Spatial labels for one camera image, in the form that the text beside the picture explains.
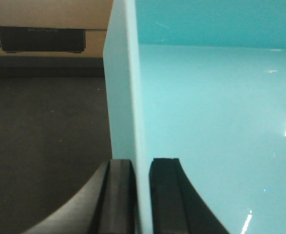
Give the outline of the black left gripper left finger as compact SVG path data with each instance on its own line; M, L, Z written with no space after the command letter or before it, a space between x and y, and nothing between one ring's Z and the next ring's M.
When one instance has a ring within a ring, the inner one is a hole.
M135 175L129 159L107 163L98 201L90 233L135 233Z

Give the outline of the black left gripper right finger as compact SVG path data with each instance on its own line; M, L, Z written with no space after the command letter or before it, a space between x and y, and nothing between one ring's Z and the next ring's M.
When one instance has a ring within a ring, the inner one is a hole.
M155 158L149 172L155 234L226 234L203 201L179 159Z

